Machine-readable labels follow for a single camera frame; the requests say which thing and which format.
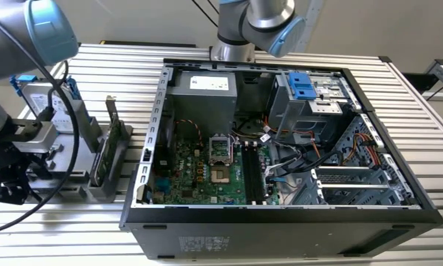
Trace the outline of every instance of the expansion slot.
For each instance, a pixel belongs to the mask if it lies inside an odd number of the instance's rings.
[[[245,175],[245,192],[246,203],[257,204],[264,202],[264,183],[261,179],[261,165],[258,158],[258,151],[256,146],[245,145],[241,149],[241,156],[244,160],[244,175]]]

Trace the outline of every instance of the blue latch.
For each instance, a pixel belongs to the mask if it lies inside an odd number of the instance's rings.
[[[289,85],[297,100],[314,100],[317,98],[316,89],[306,73],[289,73]]]
[[[16,79],[16,81],[20,81],[20,82],[35,82],[36,80],[37,80],[37,77],[35,75],[21,75]]]

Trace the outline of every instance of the cable connector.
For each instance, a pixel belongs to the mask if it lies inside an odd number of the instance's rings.
[[[36,121],[37,122],[49,122],[55,116],[55,108],[47,106],[44,110],[39,113]]]
[[[375,146],[374,140],[363,140],[359,146]]]

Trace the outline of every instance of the label sticker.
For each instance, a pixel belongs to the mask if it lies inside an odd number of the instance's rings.
[[[182,252],[226,251],[230,237],[178,237]]]
[[[329,90],[328,89],[318,88],[316,91],[317,91],[318,94],[329,94]]]
[[[269,131],[272,131],[272,128],[270,128],[269,126],[265,126],[265,127],[264,127],[264,131],[265,131],[266,133],[269,133]]]
[[[41,112],[48,106],[48,95],[45,94],[31,94],[31,100],[35,103],[36,111]],[[52,106],[55,107],[55,116],[52,123],[59,132],[72,132],[72,121],[71,116],[65,113],[67,108],[63,100],[57,96],[52,96]]]
[[[261,141],[266,142],[270,138],[272,138],[272,136],[269,134],[264,134],[261,137]]]
[[[225,76],[193,76],[190,78],[193,90],[228,90],[228,77]]]

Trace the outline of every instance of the metal slatted surface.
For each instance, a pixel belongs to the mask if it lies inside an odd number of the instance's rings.
[[[373,259],[342,260],[209,260],[200,262],[149,262],[130,233],[119,230],[129,174],[140,160],[156,93],[162,59],[208,59],[206,49],[83,45],[71,61],[69,73],[79,82],[91,115],[105,124],[109,117],[104,100],[117,98],[120,116],[132,125],[134,135],[112,204],[51,204],[21,224],[0,233],[1,263],[136,262],[149,264],[322,264],[443,265],[443,226],[410,240]],[[407,84],[377,57],[290,54],[278,59],[257,54],[257,62],[301,66],[350,68],[378,111],[402,155],[443,215],[443,126],[427,105],[417,100]],[[12,220],[31,206],[0,204],[0,224]]]

